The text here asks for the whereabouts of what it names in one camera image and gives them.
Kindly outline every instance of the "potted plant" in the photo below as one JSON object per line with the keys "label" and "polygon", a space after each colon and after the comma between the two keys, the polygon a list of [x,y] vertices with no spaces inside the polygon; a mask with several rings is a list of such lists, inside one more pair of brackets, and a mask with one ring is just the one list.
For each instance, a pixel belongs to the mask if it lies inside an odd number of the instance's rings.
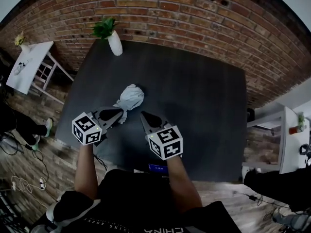
{"label": "potted plant", "polygon": [[103,19],[100,23],[95,25],[93,34],[100,37],[102,40],[107,39],[114,55],[119,56],[122,54],[123,49],[118,33],[114,30],[114,27],[114,18]]}
{"label": "potted plant", "polygon": [[26,37],[24,36],[24,33],[22,32],[18,36],[16,36],[15,45],[20,46],[22,51],[24,51],[25,53],[29,53],[30,47],[25,44],[25,40],[26,40]]}

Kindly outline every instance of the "white vase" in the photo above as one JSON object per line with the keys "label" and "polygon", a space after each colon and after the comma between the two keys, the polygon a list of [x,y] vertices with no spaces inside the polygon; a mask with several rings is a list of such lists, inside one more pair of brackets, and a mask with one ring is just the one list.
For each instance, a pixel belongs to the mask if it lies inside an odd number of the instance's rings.
{"label": "white vase", "polygon": [[30,52],[30,47],[28,45],[22,43],[20,45],[20,47],[21,47],[22,51],[25,52],[26,54]]}
{"label": "white vase", "polygon": [[123,53],[123,49],[118,33],[114,30],[112,35],[109,36],[107,39],[113,54],[116,56],[121,55]]}

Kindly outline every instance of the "white marker cube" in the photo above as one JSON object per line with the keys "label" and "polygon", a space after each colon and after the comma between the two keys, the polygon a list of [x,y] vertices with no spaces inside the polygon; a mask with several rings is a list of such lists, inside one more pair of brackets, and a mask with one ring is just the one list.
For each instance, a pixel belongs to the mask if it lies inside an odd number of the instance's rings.
{"label": "white marker cube", "polygon": [[183,152],[183,137],[177,126],[147,136],[151,151],[162,160],[180,155]]}
{"label": "white marker cube", "polygon": [[72,121],[72,133],[82,145],[98,142],[102,131],[85,112]]}

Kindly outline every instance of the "red object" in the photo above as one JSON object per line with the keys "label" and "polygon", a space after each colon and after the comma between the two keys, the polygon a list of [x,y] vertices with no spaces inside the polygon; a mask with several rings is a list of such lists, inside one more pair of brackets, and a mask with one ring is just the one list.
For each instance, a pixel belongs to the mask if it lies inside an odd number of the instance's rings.
{"label": "red object", "polygon": [[290,133],[290,134],[296,134],[296,133],[298,133],[298,126],[296,126],[296,127],[291,127],[291,128],[289,129],[289,133]]}

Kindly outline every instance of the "forearm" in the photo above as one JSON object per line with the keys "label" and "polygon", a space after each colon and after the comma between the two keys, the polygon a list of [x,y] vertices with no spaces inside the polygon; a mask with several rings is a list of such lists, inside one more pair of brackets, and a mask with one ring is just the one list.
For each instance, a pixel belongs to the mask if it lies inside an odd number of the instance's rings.
{"label": "forearm", "polygon": [[93,145],[81,145],[74,179],[74,190],[95,200],[97,197],[97,187]]}
{"label": "forearm", "polygon": [[167,160],[170,186],[179,212],[202,207],[201,198],[184,168],[179,156]]}

